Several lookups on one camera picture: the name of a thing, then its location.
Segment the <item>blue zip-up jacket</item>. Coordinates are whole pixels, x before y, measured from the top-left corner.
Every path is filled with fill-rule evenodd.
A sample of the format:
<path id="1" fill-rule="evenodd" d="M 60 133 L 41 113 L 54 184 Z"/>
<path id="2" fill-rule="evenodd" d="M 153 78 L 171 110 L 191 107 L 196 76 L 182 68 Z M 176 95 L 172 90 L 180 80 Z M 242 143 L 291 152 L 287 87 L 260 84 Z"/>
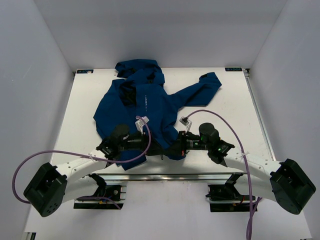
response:
<path id="1" fill-rule="evenodd" d="M 117 125 L 126 124 L 137 131 L 136 116 L 148 117 L 147 123 L 155 140 L 165 149 L 178 137 L 174 125 L 183 107 L 207 106 L 221 82 L 214 72 L 176 93 L 164 89 L 165 77 L 157 61 L 134 59 L 118 62 L 117 79 L 113 80 L 93 116 L 96 130 L 104 139 Z"/>

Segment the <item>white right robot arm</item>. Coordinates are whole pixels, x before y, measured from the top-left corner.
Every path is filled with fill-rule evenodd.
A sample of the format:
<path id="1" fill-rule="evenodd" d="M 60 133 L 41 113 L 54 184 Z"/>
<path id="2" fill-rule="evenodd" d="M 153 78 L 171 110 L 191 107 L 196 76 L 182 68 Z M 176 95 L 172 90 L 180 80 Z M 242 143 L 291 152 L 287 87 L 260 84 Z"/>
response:
<path id="1" fill-rule="evenodd" d="M 187 151 L 207 151 L 217 165 L 246 173 L 231 177 L 225 187 L 226 195 L 236 200 L 245 193 L 244 183 L 250 183 L 252 195 L 272 200 L 287 212 L 298 215 L 316 192 L 316 187 L 299 164 L 292 160 L 268 160 L 253 154 L 244 154 L 227 143 L 211 123 L 203 123 L 199 134 L 180 131 L 177 140 L 164 150 L 168 157 L 184 157 Z"/>

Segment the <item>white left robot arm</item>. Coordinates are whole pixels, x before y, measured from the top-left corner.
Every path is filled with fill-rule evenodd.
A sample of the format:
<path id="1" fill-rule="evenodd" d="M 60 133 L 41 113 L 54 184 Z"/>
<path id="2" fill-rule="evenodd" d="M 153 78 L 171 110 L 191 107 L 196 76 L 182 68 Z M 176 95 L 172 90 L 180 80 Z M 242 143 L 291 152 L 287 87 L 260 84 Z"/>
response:
<path id="1" fill-rule="evenodd" d="M 43 164 L 23 194 L 42 217 L 50 216 L 69 200 L 107 199 L 107 184 L 96 171 L 105 169 L 108 163 L 117 161 L 122 152 L 129 150 L 138 150 L 147 156 L 165 153 L 151 134 L 130 133 L 126 124 L 119 124 L 88 155 L 58 165 Z"/>

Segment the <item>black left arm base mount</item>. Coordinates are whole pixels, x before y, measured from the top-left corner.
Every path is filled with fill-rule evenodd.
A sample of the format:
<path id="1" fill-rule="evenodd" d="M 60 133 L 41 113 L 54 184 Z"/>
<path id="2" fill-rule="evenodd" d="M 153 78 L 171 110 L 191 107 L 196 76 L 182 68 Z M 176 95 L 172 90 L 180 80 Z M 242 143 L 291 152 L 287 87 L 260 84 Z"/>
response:
<path id="1" fill-rule="evenodd" d="M 82 210 L 121 210 L 126 199 L 127 186 L 123 183 L 106 183 L 101 176 L 92 173 L 80 180 L 88 180 L 94 189 L 92 194 L 81 194 L 74 200 L 73 208 Z"/>

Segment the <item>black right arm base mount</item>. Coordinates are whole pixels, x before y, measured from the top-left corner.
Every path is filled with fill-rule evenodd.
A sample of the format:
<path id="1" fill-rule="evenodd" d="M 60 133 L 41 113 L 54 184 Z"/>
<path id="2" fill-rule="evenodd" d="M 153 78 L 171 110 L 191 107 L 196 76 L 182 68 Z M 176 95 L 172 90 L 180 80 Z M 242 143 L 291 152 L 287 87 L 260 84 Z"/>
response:
<path id="1" fill-rule="evenodd" d="M 243 213 L 250 211 L 249 194 L 240 194 L 235 185 L 243 173 L 233 173 L 224 184 L 211 183 L 205 197 L 211 213 Z"/>

